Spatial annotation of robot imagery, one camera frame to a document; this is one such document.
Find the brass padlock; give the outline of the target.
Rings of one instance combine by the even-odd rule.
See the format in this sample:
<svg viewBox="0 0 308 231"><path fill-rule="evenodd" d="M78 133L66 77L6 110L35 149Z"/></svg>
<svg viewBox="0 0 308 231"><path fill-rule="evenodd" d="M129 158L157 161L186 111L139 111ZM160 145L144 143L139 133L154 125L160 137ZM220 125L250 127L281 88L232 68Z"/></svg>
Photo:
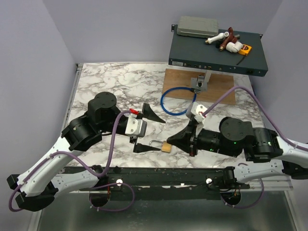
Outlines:
<svg viewBox="0 0 308 231"><path fill-rule="evenodd" d="M165 153L171 153L171 150L172 150L172 145L167 143L166 141L157 141L157 140L151 140L149 142L149 145L152 146L152 144L160 144L161 145L161 148L160 150L162 152L165 152Z"/></svg>

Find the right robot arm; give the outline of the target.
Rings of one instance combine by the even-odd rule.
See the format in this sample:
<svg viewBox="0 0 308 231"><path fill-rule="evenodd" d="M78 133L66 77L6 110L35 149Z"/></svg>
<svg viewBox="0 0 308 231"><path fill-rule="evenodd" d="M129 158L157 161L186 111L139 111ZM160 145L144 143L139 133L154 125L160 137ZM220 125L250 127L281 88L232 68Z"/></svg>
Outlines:
<svg viewBox="0 0 308 231"><path fill-rule="evenodd" d="M226 167L217 184L231 189L251 180L272 176L290 176L294 180L308 178L308 146L284 141L277 132L267 128L255 128L249 121L225 117L219 131L198 129L195 119L169 137L167 142L190 156L199 150L238 157L244 153L247 166Z"/></svg>

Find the white pipe elbow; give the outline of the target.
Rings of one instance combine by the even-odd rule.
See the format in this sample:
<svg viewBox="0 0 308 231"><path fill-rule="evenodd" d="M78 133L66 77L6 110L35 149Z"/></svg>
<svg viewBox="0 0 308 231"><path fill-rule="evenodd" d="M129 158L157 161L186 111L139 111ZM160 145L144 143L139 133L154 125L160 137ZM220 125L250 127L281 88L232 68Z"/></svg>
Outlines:
<svg viewBox="0 0 308 231"><path fill-rule="evenodd" d="M236 41L235 43L233 42L228 42L226 45L226 50L232 53L238 53L243 47L243 44L239 41Z"/></svg>

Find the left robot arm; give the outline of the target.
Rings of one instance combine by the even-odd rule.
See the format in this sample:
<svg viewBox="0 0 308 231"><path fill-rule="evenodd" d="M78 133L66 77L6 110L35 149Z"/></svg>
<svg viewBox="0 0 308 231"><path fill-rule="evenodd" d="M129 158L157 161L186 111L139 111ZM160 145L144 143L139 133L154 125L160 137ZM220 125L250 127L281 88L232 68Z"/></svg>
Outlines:
<svg viewBox="0 0 308 231"><path fill-rule="evenodd" d="M114 94L98 93L88 102L84 115L71 120L39 161L23 174L11 174L7 178L13 190L9 198L9 209L12 212L36 212L65 193L80 189L102 190L107 183L106 175L117 134L129 137L135 153L154 150L151 146L137 142L138 138L145 136L147 120L164 123L147 103L143 104L141 111L120 111ZM101 142L105 132L111 133L106 166L90 168L79 156Z"/></svg>

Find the wooden board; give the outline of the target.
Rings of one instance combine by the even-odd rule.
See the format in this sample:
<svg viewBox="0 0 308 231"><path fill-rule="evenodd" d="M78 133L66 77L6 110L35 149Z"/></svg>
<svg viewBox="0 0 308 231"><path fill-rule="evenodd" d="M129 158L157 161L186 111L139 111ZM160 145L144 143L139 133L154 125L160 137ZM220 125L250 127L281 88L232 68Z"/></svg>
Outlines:
<svg viewBox="0 0 308 231"><path fill-rule="evenodd" d="M162 93L175 87L193 88L196 85L196 79L199 76L205 76L205 73L167 68L165 71ZM197 94L196 100L214 103L233 87L233 76L212 73L207 82L207 90ZM167 93L167 97L175 99L191 100L193 99L193 96L194 93L190 90L173 90Z"/></svg>

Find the yellow tape measure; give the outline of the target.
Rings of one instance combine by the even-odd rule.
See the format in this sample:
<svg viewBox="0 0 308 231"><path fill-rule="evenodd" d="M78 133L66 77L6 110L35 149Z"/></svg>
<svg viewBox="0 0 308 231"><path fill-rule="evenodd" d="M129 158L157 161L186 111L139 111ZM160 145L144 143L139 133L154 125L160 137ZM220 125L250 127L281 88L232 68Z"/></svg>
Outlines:
<svg viewBox="0 0 308 231"><path fill-rule="evenodd" d="M244 44L242 48L238 51L238 53L247 56L250 53L251 49L251 46Z"/></svg>

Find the white pipe with brass end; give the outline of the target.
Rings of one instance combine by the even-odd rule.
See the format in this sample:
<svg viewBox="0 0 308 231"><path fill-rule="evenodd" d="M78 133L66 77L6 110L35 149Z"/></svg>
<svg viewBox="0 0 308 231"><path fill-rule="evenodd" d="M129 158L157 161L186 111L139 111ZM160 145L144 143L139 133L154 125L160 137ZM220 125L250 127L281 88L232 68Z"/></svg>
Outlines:
<svg viewBox="0 0 308 231"><path fill-rule="evenodd" d="M213 42L216 42L216 41L223 41L225 38L227 38L228 36L230 35L230 33L228 31L226 32L223 32L223 33L219 33L218 35L214 36L214 37L211 37L211 38L208 38L205 43L206 44L212 44Z"/></svg>

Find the brown pipe fitting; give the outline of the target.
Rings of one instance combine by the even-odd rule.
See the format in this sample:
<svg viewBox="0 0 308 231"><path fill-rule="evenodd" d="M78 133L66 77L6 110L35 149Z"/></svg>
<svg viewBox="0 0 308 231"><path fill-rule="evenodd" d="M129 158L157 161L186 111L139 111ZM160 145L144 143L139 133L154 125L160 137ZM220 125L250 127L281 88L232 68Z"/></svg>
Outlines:
<svg viewBox="0 0 308 231"><path fill-rule="evenodd" d="M219 47L220 51L223 51L226 48L226 46L229 42L236 43L237 40L238 40L238 38L234 35L232 27L228 28L228 33L229 33L229 35L226 36L226 38L224 39L224 41L221 43L221 45Z"/></svg>

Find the grey plastic case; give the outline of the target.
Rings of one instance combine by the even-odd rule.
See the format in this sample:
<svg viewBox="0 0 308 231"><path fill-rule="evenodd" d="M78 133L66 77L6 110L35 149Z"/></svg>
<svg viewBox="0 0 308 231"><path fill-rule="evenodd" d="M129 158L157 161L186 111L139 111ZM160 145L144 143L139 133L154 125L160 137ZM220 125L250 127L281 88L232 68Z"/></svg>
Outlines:
<svg viewBox="0 0 308 231"><path fill-rule="evenodd" d="M218 35L216 19L182 16L177 26L177 34L181 36L208 38Z"/></svg>

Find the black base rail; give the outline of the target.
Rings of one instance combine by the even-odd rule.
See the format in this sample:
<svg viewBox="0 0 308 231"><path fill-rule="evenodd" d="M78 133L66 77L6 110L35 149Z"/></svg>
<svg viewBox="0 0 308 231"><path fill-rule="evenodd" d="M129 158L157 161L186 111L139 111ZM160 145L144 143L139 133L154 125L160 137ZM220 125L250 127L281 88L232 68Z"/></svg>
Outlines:
<svg viewBox="0 0 308 231"><path fill-rule="evenodd" d="M98 185L116 180L130 185L136 200L218 200L221 190L249 189L249 185L236 182L232 167L111 167Z"/></svg>

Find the grey metal socket bracket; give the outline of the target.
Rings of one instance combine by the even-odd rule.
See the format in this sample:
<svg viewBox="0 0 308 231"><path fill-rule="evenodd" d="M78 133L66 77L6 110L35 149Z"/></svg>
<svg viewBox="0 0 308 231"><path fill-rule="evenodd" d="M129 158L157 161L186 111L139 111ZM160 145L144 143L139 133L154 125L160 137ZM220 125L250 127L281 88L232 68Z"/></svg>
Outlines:
<svg viewBox="0 0 308 231"><path fill-rule="evenodd" d="M205 76L199 75L196 78L191 78L191 88L194 93L200 94L207 91L207 80Z"/></svg>

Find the blue rack network switch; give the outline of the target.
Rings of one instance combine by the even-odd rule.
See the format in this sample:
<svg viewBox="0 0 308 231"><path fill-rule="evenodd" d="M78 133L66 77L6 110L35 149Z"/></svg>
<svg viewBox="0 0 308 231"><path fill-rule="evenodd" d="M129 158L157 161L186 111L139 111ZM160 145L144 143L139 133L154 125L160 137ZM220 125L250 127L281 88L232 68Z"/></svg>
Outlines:
<svg viewBox="0 0 308 231"><path fill-rule="evenodd" d="M235 34L240 36L240 42L252 47L245 57L226 50L220 51L215 43L206 45L204 38L178 35L177 27L177 25L171 26L174 35L169 53L169 65L257 77L266 75L268 65L260 34L235 31Z"/></svg>

